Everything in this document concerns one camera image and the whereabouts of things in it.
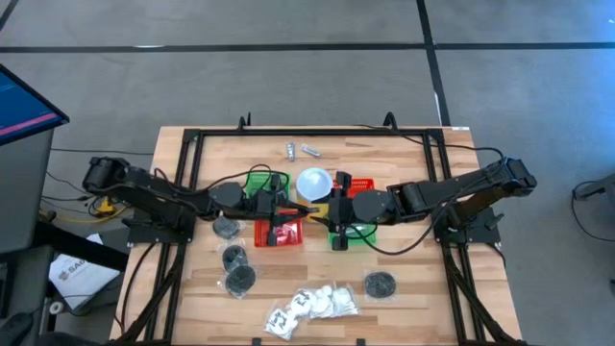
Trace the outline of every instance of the red object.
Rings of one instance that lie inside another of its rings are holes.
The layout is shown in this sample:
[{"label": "red object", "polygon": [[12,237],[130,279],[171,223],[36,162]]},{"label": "red object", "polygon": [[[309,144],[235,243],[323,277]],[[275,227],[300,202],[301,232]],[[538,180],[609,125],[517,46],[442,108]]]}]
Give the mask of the red object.
[{"label": "red object", "polygon": [[[280,214],[292,214],[295,211],[283,210]],[[301,219],[296,219],[276,227],[278,246],[299,245],[304,242],[304,233],[301,228]],[[256,247],[267,246],[267,233],[269,232],[268,221],[256,221],[254,223],[254,245]]]},{"label": "red object", "polygon": [[[372,178],[353,178],[348,189],[348,197],[353,198],[355,195],[366,189],[374,189],[374,180]],[[341,188],[337,182],[333,183],[333,188]]]}]

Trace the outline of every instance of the black round object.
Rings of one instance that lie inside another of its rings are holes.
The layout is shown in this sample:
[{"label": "black round object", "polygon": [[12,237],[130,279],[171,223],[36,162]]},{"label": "black round object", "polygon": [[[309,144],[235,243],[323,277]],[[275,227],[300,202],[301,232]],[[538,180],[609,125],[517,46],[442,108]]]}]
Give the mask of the black round object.
[{"label": "black round object", "polygon": [[248,255],[239,245],[231,245],[222,253],[222,264],[227,272],[237,265],[247,265]]},{"label": "black round object", "polygon": [[397,284],[389,273],[372,273],[365,277],[365,293],[372,298],[386,298],[395,293]]},{"label": "black round object", "polygon": [[257,281],[257,272],[249,265],[239,265],[227,276],[225,287],[235,297],[243,296]]},{"label": "black round object", "polygon": [[213,221],[213,232],[219,237],[231,240],[239,235],[241,227],[238,221],[230,220],[224,216],[219,216]]}]

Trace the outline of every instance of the concrete floor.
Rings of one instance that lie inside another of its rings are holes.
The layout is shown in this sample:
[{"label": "concrete floor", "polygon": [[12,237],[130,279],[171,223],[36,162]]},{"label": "concrete floor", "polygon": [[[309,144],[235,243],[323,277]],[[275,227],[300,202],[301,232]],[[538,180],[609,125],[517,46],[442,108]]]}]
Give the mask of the concrete floor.
[{"label": "concrete floor", "polygon": [[[0,0],[0,12],[8,3]],[[607,0],[428,0],[427,7],[437,43],[615,41]],[[20,0],[0,32],[0,48],[422,40],[411,0]],[[470,126],[477,145],[522,158],[539,182],[529,198],[497,205],[525,339],[615,345],[608,285],[615,244],[583,235],[570,212],[574,185],[615,172],[615,51],[437,51],[437,58],[452,125]],[[405,125],[440,122],[422,50],[0,54],[0,62],[71,116],[55,133],[54,146],[63,148],[152,151],[160,126],[231,125],[248,111],[259,125],[377,125],[387,111]],[[49,171],[77,184],[88,159],[54,153]],[[49,180],[45,194],[75,191]],[[615,238],[602,196],[578,204],[578,213],[588,230]],[[118,224],[61,226],[87,235]],[[59,329],[103,341],[113,310],[62,316]]]}]

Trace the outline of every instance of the wooden table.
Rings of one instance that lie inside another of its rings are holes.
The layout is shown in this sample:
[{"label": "wooden table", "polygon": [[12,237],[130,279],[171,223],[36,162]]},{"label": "wooden table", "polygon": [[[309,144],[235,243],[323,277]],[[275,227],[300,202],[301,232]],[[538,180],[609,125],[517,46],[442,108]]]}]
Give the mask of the wooden table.
[{"label": "wooden table", "polygon": [[[447,143],[474,146],[467,129],[444,128]],[[153,167],[173,180],[177,166],[183,127],[160,130]],[[315,159],[297,151],[294,162],[286,158],[286,143],[307,143],[321,151]],[[469,150],[448,148],[453,176],[479,168],[476,154]],[[434,151],[439,179],[437,152]],[[372,177],[376,188],[399,182],[428,178],[421,145],[393,136],[322,136],[322,137],[207,137],[201,159],[198,187],[214,180],[246,171],[257,163],[288,172],[294,180],[312,166],[322,167],[333,176],[337,170],[355,177]],[[188,174],[185,174],[187,185]],[[245,177],[238,178],[243,182]],[[405,248],[428,227],[430,220],[378,229],[378,246],[389,251]],[[455,325],[440,246],[428,236],[413,251],[402,256],[380,255],[366,246],[354,246],[347,252],[333,252],[324,226],[304,222],[301,247],[255,248],[254,227],[245,222],[240,234],[248,257],[259,271],[256,284],[242,300],[235,299],[218,287],[223,276],[218,247],[223,241],[211,229],[211,223],[197,221],[194,240],[187,247],[180,302],[175,320],[173,344],[249,344],[261,337],[263,344],[286,341],[263,331],[268,311],[276,302],[286,304],[297,288],[331,283],[350,284],[357,294],[361,316],[304,321],[295,330],[290,343],[355,344],[365,338],[368,344],[455,344]],[[136,246],[130,254],[126,278],[147,245]],[[136,275],[127,309],[129,324],[136,319],[150,299],[160,246],[156,246]],[[169,265],[174,257],[171,252]],[[521,337],[502,259],[484,245],[472,245],[470,258],[479,297],[505,331]],[[398,281],[393,302],[371,303],[365,300],[363,275],[369,270],[392,273]],[[126,283],[122,288],[125,294]],[[462,298],[468,336],[473,337],[469,307]],[[166,314],[166,298],[160,305],[157,337],[161,337]],[[111,337],[119,335],[113,326]]]}]

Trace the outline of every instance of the monitor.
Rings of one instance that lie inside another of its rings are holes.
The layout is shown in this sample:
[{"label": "monitor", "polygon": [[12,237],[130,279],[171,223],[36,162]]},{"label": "monitor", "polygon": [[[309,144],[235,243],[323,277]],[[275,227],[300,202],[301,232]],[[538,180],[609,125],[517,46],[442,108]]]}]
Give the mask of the monitor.
[{"label": "monitor", "polygon": [[68,121],[66,114],[0,64],[0,145]]}]

